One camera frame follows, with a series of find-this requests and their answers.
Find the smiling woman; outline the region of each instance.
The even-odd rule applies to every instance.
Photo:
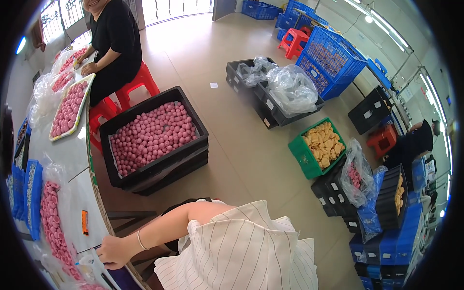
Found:
[[[95,73],[90,106],[130,83],[142,63],[140,34],[130,8],[122,0],[84,0],[90,16],[92,43],[79,59],[83,62],[95,50],[93,62],[82,67],[82,75]]]

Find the white cloth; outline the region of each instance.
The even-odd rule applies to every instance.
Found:
[[[271,220],[264,200],[205,225],[191,220],[188,232],[179,239],[180,255],[155,261],[165,290],[318,288],[314,239],[298,240],[288,217]]]

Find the beige floor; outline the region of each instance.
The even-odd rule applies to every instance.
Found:
[[[306,127],[330,117],[344,140],[357,138],[348,112],[362,99],[353,86],[326,102],[318,113],[268,130],[226,83],[226,63],[264,54],[279,66],[284,57],[271,35],[274,22],[235,13],[212,22],[211,15],[173,20],[141,31],[143,59],[161,91],[180,86],[209,132],[208,165],[142,197],[111,187],[103,157],[94,154],[97,181],[107,210],[157,210],[187,198],[219,197],[232,205],[267,200],[272,218],[290,217],[300,238],[315,239],[320,289],[363,289],[354,270],[348,232],[341,217],[327,217],[287,144]],[[356,80],[363,85],[363,80]],[[216,89],[210,83],[218,83]],[[375,164],[371,149],[364,148]]]

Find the white label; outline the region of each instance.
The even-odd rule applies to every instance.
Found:
[[[372,116],[372,112],[371,112],[371,111],[367,111],[366,113],[364,113],[364,118],[365,118],[365,119],[369,118],[370,116]]]
[[[271,109],[271,110],[274,108],[274,104],[273,104],[269,99],[266,101],[266,105],[267,105],[267,106],[269,107],[269,109]]]

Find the silver bracelet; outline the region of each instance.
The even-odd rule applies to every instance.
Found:
[[[142,249],[148,251],[149,249],[145,248],[145,247],[142,245],[142,242],[141,242],[141,240],[140,240],[140,230],[137,231],[137,239],[139,240],[140,247],[142,247]]]

